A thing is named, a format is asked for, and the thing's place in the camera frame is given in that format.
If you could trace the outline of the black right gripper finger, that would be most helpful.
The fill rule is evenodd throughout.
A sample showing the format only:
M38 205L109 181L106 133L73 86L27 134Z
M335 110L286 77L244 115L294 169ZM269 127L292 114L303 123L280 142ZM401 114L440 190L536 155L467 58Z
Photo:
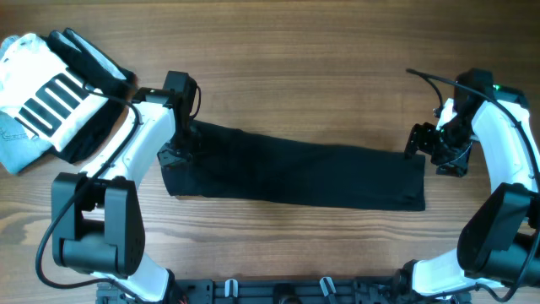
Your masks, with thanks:
M418 137L418 131L420 130L421 130L420 124L415 124L411 129L411 132L408 136L408 141L406 143L405 150L404 150L404 156L406 159L413 158L416 155L417 151L419 150L417 137Z
M425 122L417 124L415 131L415 144L417 150L433 156L436 146L436 126Z

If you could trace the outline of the black polo shirt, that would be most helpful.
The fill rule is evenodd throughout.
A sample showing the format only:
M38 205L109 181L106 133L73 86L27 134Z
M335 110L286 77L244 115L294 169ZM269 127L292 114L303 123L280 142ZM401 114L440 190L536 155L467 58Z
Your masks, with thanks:
M310 144L194 122L191 159L162 168L171 196L351 209L423 211L425 158Z

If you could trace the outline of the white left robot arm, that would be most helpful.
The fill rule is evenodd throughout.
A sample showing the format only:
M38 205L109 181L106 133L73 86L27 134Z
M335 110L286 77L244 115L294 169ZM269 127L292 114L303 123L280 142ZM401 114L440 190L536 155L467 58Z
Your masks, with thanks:
M188 164L195 141L191 122L201 90L188 73L170 71L162 89L140 88L129 116L101 154L77 174L61 173L51 187L51 225L35 258L51 245L56 265L90 274L91 284L116 288L133 303L186 303L168 269L144 251L138 187L153 161L165 169Z

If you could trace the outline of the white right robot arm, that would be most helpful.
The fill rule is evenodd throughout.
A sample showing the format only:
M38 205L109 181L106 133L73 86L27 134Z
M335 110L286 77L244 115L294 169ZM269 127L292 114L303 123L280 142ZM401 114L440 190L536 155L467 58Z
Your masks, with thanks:
M438 122L416 124L404 154L430 155L441 175L464 176L473 142L488 167L491 194L468 221L456 248L412 261L395 293L411 302L449 300L486 290L507 302L521 287L539 286L539 150L529 105L517 89L497 85L491 72L472 68L449 83L454 95L434 111Z

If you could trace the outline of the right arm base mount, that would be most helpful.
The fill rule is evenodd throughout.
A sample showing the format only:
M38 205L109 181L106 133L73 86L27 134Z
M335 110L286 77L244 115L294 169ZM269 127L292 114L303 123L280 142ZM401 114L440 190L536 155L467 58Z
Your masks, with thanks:
M399 296L434 296L450 293L466 285L455 258L432 258L410 261L401 269L404 283L396 283Z

